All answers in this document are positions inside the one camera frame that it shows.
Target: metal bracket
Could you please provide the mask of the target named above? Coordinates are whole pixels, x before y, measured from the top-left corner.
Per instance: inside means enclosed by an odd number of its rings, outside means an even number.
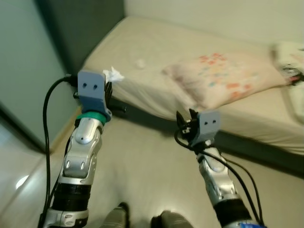
[[[220,115],[219,111],[204,111],[198,115],[198,131],[194,139],[190,142],[190,146],[207,140],[214,142],[214,137],[220,129]]]
[[[225,161],[216,148],[207,148],[205,151]],[[201,157],[204,159],[199,164],[199,171],[205,180],[206,190],[212,205],[214,206],[222,200],[238,199],[239,195],[228,175],[228,168],[203,154],[199,154],[197,159],[201,160]]]
[[[89,211],[59,211],[49,208],[47,210],[46,224],[48,227],[83,227],[83,221],[89,216]]]
[[[107,121],[112,113],[106,107],[105,78],[93,72],[80,71],[78,73],[78,96],[82,104],[82,113],[96,111],[102,113]]]
[[[102,124],[93,118],[82,118],[71,135],[70,148],[64,158],[60,182],[91,184],[93,182],[96,156],[101,148]]]

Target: cloth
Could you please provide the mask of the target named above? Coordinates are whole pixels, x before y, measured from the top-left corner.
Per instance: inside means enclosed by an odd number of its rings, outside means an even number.
[[[304,45],[279,42],[273,46],[274,63],[289,86],[282,88],[292,116],[304,123]]]
[[[124,76],[122,76],[119,71],[115,70],[113,67],[111,70],[103,70],[103,73],[105,75],[105,83],[120,82],[124,79]]]

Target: black cable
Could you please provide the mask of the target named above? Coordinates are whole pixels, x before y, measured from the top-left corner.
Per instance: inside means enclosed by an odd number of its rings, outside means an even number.
[[[70,144],[70,141],[71,141],[71,138],[69,138],[68,141],[67,141],[67,143],[66,143],[65,155],[67,154],[68,146],[69,146],[69,144]],[[50,194],[50,196],[49,196],[49,198],[48,198],[47,208],[49,208],[49,206],[51,205],[52,198],[53,198],[53,196],[54,196],[56,187],[57,187],[57,185],[58,185],[59,176],[60,176],[60,174],[58,174],[57,180],[56,180],[56,182],[55,182],[55,184],[54,184],[54,186],[53,186],[53,189],[52,189],[52,191],[51,191],[51,194]]]
[[[254,216],[255,216],[256,221],[257,221],[260,225],[263,226],[264,224],[262,224],[260,218],[259,218],[258,215],[257,215],[257,210],[256,210],[256,208],[255,208],[255,205],[254,205],[252,199],[251,199],[250,193],[249,193],[249,191],[248,191],[248,189],[247,189],[247,187],[246,187],[244,181],[243,181],[242,178],[239,176],[239,174],[234,170],[234,168],[231,167],[231,166],[230,166],[229,164],[227,164],[226,162],[222,161],[220,158],[217,158],[216,156],[214,156],[214,155],[212,155],[212,154],[210,154],[210,153],[207,153],[207,152],[205,152],[205,151],[196,151],[193,147],[188,146],[188,145],[182,143],[182,142],[178,139],[178,134],[179,134],[180,131],[181,131],[181,130],[178,129],[178,130],[174,133],[174,139],[175,139],[175,141],[176,141],[179,145],[181,145],[182,147],[185,147],[185,148],[187,148],[187,149],[189,149],[189,150],[191,150],[191,151],[195,151],[195,152],[204,154],[204,155],[206,155],[206,156],[208,156],[208,157],[211,157],[211,158],[217,160],[218,162],[220,162],[221,164],[223,164],[224,166],[226,166],[226,167],[227,167],[227,168],[236,176],[236,178],[237,178],[238,181],[240,182],[242,188],[244,189],[244,192],[245,192],[246,197],[247,197],[247,199],[248,199],[248,201],[249,201],[250,207],[251,207],[251,209],[252,209],[252,212],[253,212],[253,214],[254,214]]]
[[[47,190],[46,190],[46,199],[43,207],[43,212],[39,218],[38,227],[42,227],[45,221],[47,210],[48,210],[48,202],[50,197],[50,186],[51,186],[51,168],[50,168],[50,151],[49,151],[49,137],[48,137],[48,125],[47,125],[47,109],[48,109],[48,101],[51,97],[53,90],[62,82],[69,82],[70,77],[64,77],[57,80],[48,90],[47,95],[44,99],[43,103],[43,111],[42,111],[42,119],[43,119],[43,129],[44,129],[44,137],[45,137],[45,153],[46,153],[46,163],[47,163]]]
[[[252,185],[253,185],[253,187],[254,187],[254,189],[255,189],[255,192],[256,192],[256,200],[257,200],[257,206],[258,206],[258,211],[259,211],[260,222],[261,222],[261,224],[264,226],[262,206],[261,206],[260,196],[259,196],[259,194],[258,194],[257,185],[256,185],[255,180],[254,180],[253,177],[251,176],[250,172],[249,172],[244,166],[242,166],[242,165],[240,165],[240,164],[237,164],[236,162],[231,161],[231,160],[229,160],[229,159],[227,159],[227,158],[225,158],[225,157],[223,157],[223,158],[224,158],[227,162],[229,162],[229,163],[231,163],[231,164],[234,164],[234,165],[240,167],[242,170],[244,170],[244,171],[247,173],[247,175],[248,175],[249,178],[251,179]]]

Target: green ring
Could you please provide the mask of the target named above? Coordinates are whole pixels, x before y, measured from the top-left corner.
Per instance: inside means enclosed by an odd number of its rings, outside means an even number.
[[[87,112],[87,113],[82,113],[79,115],[76,119],[81,119],[81,118],[93,118],[99,120],[103,125],[107,122],[106,117],[102,115],[101,113],[98,112]]]

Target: baseboard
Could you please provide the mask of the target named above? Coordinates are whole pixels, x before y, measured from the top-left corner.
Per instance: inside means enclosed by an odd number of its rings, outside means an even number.
[[[60,132],[56,135],[55,139],[51,143],[50,151],[53,152],[57,149],[63,139],[65,139],[68,135],[71,135],[74,129],[74,123],[77,116],[81,114],[81,108],[78,107],[68,122],[63,126]]]

